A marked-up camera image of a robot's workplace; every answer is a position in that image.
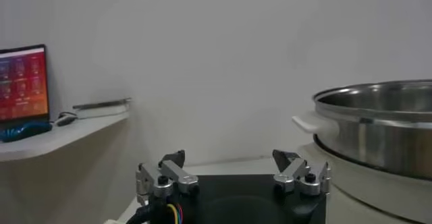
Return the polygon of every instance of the stainless steel pot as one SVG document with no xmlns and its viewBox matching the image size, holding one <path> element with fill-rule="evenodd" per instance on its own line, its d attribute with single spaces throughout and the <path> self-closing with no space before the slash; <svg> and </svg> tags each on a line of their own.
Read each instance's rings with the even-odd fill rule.
<svg viewBox="0 0 432 224">
<path fill-rule="evenodd" d="M 313 97 L 293 117 L 321 147 L 343 159 L 432 180 L 432 80 L 359 84 Z"/>
</svg>

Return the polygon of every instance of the black surface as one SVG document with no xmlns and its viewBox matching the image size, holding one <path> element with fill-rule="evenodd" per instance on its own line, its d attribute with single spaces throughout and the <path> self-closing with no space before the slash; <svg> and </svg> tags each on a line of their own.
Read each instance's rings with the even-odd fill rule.
<svg viewBox="0 0 432 224">
<path fill-rule="evenodd" d="M 184 224 L 325 223 L 324 194 L 293 192 L 278 197 L 273 175 L 201 175 L 199 183 L 196 198 L 175 194 L 171 199 L 182 205 Z M 173 223 L 166 211 L 151 223 Z"/>
</svg>

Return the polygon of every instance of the pot rim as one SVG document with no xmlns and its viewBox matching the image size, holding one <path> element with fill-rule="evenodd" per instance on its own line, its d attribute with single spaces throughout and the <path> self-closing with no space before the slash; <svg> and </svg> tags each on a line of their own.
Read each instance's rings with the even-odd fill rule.
<svg viewBox="0 0 432 224">
<path fill-rule="evenodd" d="M 321 99 L 323 99 L 326 96 L 336 95 L 355 88 L 381 88 L 382 86 L 389 86 L 392 84 L 400 85 L 400 86 L 426 84 L 432 86 L 432 80 L 399 80 L 399 81 L 386 81 L 386 82 L 368 83 L 368 84 L 353 84 L 344 87 L 330 88 L 328 90 L 323 90 L 321 92 L 314 94 L 312 100 L 314 101 L 318 109 L 334 111 L 342 115 L 355 115 L 359 117 L 368 117 L 372 119 L 379 118 L 379 119 L 399 119 L 404 121 L 432 121 L 432 111 L 390 111 L 390 110 L 378 110 L 378 109 L 359 108 L 359 107 L 346 107 L 346 106 L 321 102 Z"/>
</svg>

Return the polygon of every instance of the screw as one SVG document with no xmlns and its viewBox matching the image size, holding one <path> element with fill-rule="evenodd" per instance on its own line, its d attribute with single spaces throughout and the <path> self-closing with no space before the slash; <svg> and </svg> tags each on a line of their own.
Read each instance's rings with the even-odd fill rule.
<svg viewBox="0 0 432 224">
<path fill-rule="evenodd" d="M 316 179 L 317 179 L 317 177 L 315 176 L 315 174 L 312 174 L 312 173 L 308 173 L 308 175 L 306 175 L 304 177 L 304 180 L 306 181 L 306 183 L 313 183 L 313 182 L 315 182 Z"/>
<path fill-rule="evenodd" d="M 157 184 L 159 185 L 167 185 L 169 178 L 166 175 L 162 175 L 157 178 Z"/>
</svg>

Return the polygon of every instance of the black cable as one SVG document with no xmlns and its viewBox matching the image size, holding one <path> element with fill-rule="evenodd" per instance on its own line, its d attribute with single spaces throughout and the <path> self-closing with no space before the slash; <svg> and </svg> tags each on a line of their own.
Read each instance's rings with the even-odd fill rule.
<svg viewBox="0 0 432 224">
<path fill-rule="evenodd" d="M 136 209 L 136 212 L 126 224 L 143 224 L 144 222 L 150 221 L 152 209 L 150 205 L 142 206 Z"/>
</svg>

